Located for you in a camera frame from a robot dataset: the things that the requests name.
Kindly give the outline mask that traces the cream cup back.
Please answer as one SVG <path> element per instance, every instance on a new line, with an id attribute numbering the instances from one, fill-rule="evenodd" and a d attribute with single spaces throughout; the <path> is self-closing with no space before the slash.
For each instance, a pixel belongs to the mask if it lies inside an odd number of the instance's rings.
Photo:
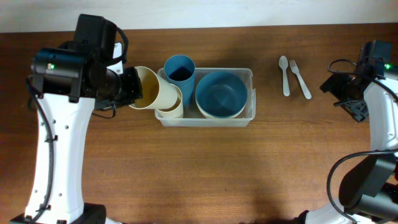
<path id="1" fill-rule="evenodd" d="M 135 67 L 142 86 L 142 98 L 129 105 L 136 110 L 164 110 L 174 106 L 178 94 L 176 89 L 166 80 L 159 77 L 153 70 Z"/>

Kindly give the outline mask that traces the cream cup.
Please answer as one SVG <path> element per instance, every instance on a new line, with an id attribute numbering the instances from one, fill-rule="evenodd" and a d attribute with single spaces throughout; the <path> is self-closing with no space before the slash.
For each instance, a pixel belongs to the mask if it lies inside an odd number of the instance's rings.
<path id="1" fill-rule="evenodd" d="M 177 101 L 173 105 L 173 107 L 166 109 L 166 110 L 158 110 L 156 109 L 155 111 L 158 112 L 158 114 L 161 115 L 163 118 L 183 118 L 183 97 L 182 97 L 182 92 L 180 91 L 180 88 L 177 87 L 176 85 L 172 84 L 172 86 L 176 89 L 177 92 Z"/>
<path id="2" fill-rule="evenodd" d="M 142 98 L 129 105 L 136 110 L 164 110 L 174 106 L 178 94 L 176 89 L 166 80 L 159 77 L 153 70 L 135 67 L 142 86 Z"/>

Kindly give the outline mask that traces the cream cup front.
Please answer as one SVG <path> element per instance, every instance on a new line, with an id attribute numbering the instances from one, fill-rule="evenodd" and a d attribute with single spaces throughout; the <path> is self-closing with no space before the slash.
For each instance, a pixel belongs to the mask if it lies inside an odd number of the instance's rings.
<path id="1" fill-rule="evenodd" d="M 161 115 L 163 118 L 183 118 L 183 97 L 182 97 L 182 92 L 180 91 L 180 88 L 177 87 L 176 85 L 172 84 L 172 86 L 176 89 L 177 92 L 177 101 L 173 105 L 173 107 L 166 109 L 166 110 L 158 110 L 156 109 L 155 111 L 158 112 L 158 114 Z"/>

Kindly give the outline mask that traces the blue cup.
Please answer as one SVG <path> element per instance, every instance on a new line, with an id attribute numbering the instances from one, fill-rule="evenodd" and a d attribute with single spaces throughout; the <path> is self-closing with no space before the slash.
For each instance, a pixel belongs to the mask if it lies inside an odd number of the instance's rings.
<path id="1" fill-rule="evenodd" d="M 164 72 L 166 79 L 174 85 L 188 85 L 194 80 L 195 63 L 186 55 L 174 55 L 165 62 Z"/>
<path id="2" fill-rule="evenodd" d="M 190 83 L 179 87 L 182 92 L 182 101 L 184 107 L 187 107 L 190 104 L 193 95 L 194 86 L 195 86 L 195 81 L 191 81 Z"/>

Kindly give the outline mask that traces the cream bowl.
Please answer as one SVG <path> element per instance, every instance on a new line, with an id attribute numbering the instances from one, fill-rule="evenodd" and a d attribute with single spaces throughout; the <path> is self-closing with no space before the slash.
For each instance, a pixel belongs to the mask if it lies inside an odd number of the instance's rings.
<path id="1" fill-rule="evenodd" d="M 208 119 L 235 118 L 235 117 L 237 117 L 241 112 L 243 112 L 243 110 L 244 110 L 244 108 L 243 108 L 243 109 L 241 109 L 239 112 L 237 112 L 236 114 L 231 115 L 231 116 L 213 116 L 213 115 L 207 113 L 205 110 L 203 110 L 199 104 L 197 104 L 197 107 L 198 107 L 200 113 L 201 113 L 205 118 L 208 118 Z"/>

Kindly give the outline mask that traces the blue bowl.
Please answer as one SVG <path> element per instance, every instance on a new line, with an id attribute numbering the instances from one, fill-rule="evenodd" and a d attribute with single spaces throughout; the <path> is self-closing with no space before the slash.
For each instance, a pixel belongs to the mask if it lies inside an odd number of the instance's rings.
<path id="1" fill-rule="evenodd" d="M 198 82 L 195 100 L 212 118 L 234 118 L 246 106 L 248 90 L 242 79 L 231 72 L 211 72 Z"/>

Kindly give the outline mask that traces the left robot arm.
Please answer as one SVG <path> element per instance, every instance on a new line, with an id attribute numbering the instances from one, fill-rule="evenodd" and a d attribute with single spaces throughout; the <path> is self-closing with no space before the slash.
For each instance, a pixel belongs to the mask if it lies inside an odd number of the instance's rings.
<path id="1" fill-rule="evenodd" d="M 84 202 L 81 182 L 90 118 L 143 97 L 137 70 L 123 68 L 123 35 L 115 23 L 81 14 L 71 41 L 34 57 L 25 81 L 39 125 L 34 186 L 13 223 L 111 222 L 104 205 Z"/>

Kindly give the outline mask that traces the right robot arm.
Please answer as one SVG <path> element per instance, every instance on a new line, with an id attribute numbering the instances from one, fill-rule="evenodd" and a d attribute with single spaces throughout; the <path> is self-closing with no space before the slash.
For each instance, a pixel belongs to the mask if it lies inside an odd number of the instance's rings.
<path id="1" fill-rule="evenodd" d="M 392 44 L 381 40 L 361 47 L 355 70 L 331 73 L 320 87 L 331 93 L 357 122 L 369 119 L 370 149 L 339 159 L 326 180 L 328 204 L 304 211 L 295 223 L 397 222 L 397 66 Z"/>

